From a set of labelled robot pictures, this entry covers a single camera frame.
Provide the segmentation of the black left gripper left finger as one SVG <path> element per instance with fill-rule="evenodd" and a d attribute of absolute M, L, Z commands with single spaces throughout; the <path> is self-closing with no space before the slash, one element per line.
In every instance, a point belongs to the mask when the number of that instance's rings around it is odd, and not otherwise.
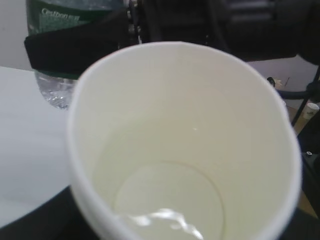
<path fill-rule="evenodd" d="M 0 228 L 2 240 L 98 240 L 68 186 L 37 209 Z"/>

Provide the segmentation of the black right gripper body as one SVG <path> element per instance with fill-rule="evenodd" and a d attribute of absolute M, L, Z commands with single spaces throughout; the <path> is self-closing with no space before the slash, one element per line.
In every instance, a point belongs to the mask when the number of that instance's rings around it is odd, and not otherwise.
<path fill-rule="evenodd" d="M 317 0 L 128 0 L 143 43 L 183 41 L 243 61 L 320 60 Z"/>

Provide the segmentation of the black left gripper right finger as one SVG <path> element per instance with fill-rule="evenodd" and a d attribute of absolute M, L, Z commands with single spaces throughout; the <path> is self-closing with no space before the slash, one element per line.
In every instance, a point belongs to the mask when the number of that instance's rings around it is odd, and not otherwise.
<path fill-rule="evenodd" d="M 320 220 L 297 209 L 292 218 L 292 233 L 294 240 L 319 240 Z"/>

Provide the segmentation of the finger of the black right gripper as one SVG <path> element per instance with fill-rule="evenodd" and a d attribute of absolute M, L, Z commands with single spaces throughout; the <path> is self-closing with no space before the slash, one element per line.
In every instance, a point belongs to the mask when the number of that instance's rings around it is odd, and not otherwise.
<path fill-rule="evenodd" d="M 75 27 L 30 35 L 24 47 L 31 67 L 37 71 L 80 75 L 99 59 L 127 47 L 127 10 Z"/>

